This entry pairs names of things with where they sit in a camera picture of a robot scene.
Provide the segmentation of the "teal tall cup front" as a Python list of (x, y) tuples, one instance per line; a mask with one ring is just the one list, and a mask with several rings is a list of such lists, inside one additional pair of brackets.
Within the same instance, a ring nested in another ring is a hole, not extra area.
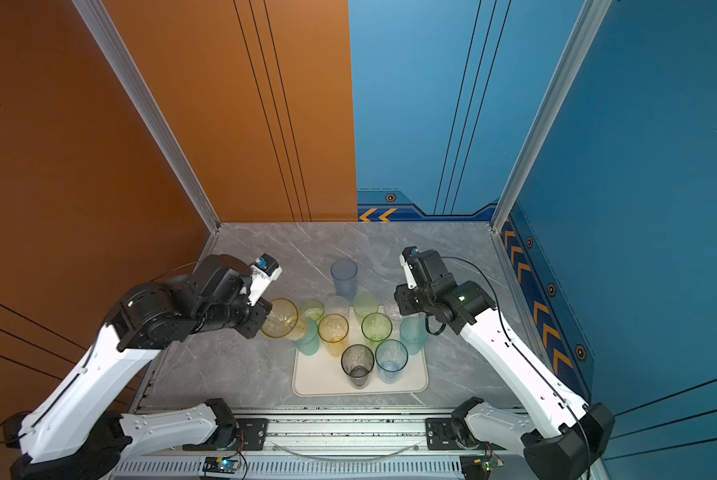
[(400, 340), (407, 348), (410, 356), (417, 355), (424, 349), (428, 337), (424, 316), (409, 316), (402, 321)]

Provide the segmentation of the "teal tall cup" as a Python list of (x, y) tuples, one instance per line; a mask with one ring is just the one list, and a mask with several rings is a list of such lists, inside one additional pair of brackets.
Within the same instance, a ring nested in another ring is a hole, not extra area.
[(306, 318), (306, 333), (300, 340), (294, 342), (298, 352), (304, 356), (312, 356), (318, 352), (320, 348), (320, 335), (318, 335), (318, 323), (316, 321)]
[(407, 348), (410, 356), (417, 355), (424, 349), (428, 337), (424, 316), (409, 316), (402, 321), (400, 340)]

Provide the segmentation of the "green tall cup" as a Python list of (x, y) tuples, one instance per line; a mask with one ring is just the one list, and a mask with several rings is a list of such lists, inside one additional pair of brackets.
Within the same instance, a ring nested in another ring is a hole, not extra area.
[(362, 320), (361, 328), (366, 344), (372, 351), (376, 351), (378, 346), (388, 340), (393, 333), (392, 320), (381, 312), (367, 315)]

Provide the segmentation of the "small green cup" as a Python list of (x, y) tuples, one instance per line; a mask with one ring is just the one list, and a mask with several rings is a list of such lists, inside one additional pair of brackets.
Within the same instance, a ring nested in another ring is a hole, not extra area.
[(356, 321), (358, 321), (358, 324), (362, 324), (366, 317), (379, 312), (380, 304), (374, 295), (362, 293), (354, 298), (352, 307), (354, 307)]
[(316, 324), (320, 323), (320, 320), (324, 317), (324, 304), (322, 302), (318, 301), (318, 299), (309, 299), (305, 302), (302, 302), (302, 305), (300, 306), (300, 314), (302, 314), (302, 317), (306, 319), (310, 319)]

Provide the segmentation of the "yellow tall cup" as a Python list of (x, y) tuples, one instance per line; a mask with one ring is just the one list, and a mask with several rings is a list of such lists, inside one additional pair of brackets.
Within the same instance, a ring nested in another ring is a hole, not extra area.
[(262, 324), (262, 333), (272, 339), (300, 341), (306, 336), (306, 320), (294, 302), (278, 298), (270, 302), (272, 309)]

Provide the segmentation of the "blue tall cup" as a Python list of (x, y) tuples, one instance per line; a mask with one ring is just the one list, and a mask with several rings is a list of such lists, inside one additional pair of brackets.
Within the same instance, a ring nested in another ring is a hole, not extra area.
[(334, 282), (336, 295), (353, 302), (358, 292), (359, 268), (356, 262), (348, 258), (340, 258), (330, 266), (330, 275)]
[(395, 383), (409, 362), (405, 344), (396, 339), (387, 339), (379, 344), (375, 353), (380, 380), (386, 384)]

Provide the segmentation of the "clear dimpled small cup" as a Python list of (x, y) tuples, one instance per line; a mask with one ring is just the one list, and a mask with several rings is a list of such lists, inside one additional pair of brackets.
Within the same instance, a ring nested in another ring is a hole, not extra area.
[(350, 317), (350, 301), (340, 296), (330, 296), (324, 302), (324, 314), (326, 315), (340, 315), (342, 317)]

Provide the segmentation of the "grey smoky tall cup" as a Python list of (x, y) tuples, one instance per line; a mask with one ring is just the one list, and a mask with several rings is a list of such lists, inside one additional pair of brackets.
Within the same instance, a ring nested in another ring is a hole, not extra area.
[(348, 346), (340, 358), (342, 372), (356, 389), (363, 389), (369, 382), (376, 360), (373, 350), (363, 344)]

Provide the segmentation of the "amber tall cup back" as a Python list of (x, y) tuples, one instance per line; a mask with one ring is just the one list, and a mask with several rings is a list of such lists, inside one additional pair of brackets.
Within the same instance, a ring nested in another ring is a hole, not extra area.
[(348, 348), (350, 323), (340, 314), (328, 314), (318, 324), (318, 336), (332, 357), (340, 358)]

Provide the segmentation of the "clear faceted small cup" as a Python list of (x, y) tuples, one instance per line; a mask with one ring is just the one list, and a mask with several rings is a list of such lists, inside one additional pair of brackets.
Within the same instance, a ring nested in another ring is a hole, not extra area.
[(395, 300), (389, 300), (384, 305), (384, 314), (394, 322), (401, 322), (404, 315), (401, 313), (400, 307)]

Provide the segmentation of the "teal tall cup back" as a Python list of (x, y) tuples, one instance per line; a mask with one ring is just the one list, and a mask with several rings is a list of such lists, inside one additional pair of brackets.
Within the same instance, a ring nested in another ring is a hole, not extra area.
[(298, 352), (304, 356), (312, 356), (318, 352), (320, 348), (320, 335), (318, 335), (318, 323), (316, 321), (306, 318), (306, 333), (300, 340), (294, 342)]

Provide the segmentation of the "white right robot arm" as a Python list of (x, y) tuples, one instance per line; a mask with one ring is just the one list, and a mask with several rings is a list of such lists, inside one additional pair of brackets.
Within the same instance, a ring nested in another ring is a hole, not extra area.
[(519, 454), (540, 479), (588, 479), (603, 456), (615, 418), (566, 386), (510, 328), (493, 286), (458, 283), (436, 250), (407, 247), (400, 256), (406, 281), (395, 291), (404, 315), (435, 318), (474, 347), (520, 400), (526, 412), (499, 409), (480, 397), (452, 413), (464, 448), (498, 444)]

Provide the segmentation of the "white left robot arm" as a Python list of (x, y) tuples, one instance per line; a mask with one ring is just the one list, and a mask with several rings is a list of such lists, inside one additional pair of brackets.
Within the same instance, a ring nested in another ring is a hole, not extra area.
[(110, 404), (174, 342), (223, 329), (252, 339), (272, 304), (266, 288), (282, 268), (264, 254), (251, 264), (210, 255), (186, 275), (142, 283), (106, 314), (92, 347), (30, 413), (2, 422), (2, 444), (20, 450), (14, 479), (100, 479), (120, 462), (176, 446), (220, 450), (242, 429), (220, 398), (161, 414), (116, 413)]

